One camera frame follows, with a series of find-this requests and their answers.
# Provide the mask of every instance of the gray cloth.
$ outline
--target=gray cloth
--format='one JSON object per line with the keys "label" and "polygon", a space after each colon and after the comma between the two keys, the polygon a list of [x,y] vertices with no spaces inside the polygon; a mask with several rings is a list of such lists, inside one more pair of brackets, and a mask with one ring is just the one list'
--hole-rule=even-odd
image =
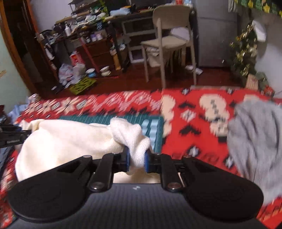
{"label": "gray cloth", "polygon": [[274,103],[246,101],[235,107],[227,144],[239,172],[256,183],[264,204],[282,195],[282,109]]}

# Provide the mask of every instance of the cardboard box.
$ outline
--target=cardboard box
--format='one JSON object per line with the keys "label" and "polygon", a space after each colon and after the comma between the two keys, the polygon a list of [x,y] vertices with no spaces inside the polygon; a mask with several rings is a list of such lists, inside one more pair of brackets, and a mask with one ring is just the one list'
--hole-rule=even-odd
{"label": "cardboard box", "polygon": [[79,52],[74,51],[70,55],[71,64],[75,66],[76,64],[85,64]]}

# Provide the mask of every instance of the chair backrest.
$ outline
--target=chair backrest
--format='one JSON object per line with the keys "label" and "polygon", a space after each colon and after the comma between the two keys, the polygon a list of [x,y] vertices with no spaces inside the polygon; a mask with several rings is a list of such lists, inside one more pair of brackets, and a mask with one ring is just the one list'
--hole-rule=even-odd
{"label": "chair backrest", "polygon": [[162,5],[153,12],[153,23],[156,27],[160,18],[162,29],[189,26],[189,13],[191,8],[183,5]]}

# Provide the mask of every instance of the green cutting mat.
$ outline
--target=green cutting mat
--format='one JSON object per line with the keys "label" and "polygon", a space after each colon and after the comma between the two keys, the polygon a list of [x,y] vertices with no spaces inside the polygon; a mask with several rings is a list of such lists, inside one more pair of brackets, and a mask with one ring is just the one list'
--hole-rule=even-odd
{"label": "green cutting mat", "polygon": [[[61,116],[59,119],[70,120],[82,123],[99,123],[109,125],[111,118],[115,115],[96,115],[96,116]],[[162,134],[164,128],[164,118],[157,115],[140,114],[118,116],[118,118],[124,118],[131,124],[139,124],[142,128],[143,135],[146,135],[151,140],[151,146],[156,154],[160,154],[162,151]]]}

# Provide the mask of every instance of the red box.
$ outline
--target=red box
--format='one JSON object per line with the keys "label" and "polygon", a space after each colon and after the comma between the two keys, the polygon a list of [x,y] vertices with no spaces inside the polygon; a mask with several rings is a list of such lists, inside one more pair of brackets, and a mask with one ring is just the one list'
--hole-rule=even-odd
{"label": "red box", "polygon": [[264,94],[269,95],[271,97],[273,97],[274,94],[275,94],[275,90],[272,87],[268,86],[268,85],[265,87],[263,92],[264,92]]}
{"label": "red box", "polygon": [[76,64],[85,64],[79,52],[75,51],[70,55],[71,64],[75,66]]}

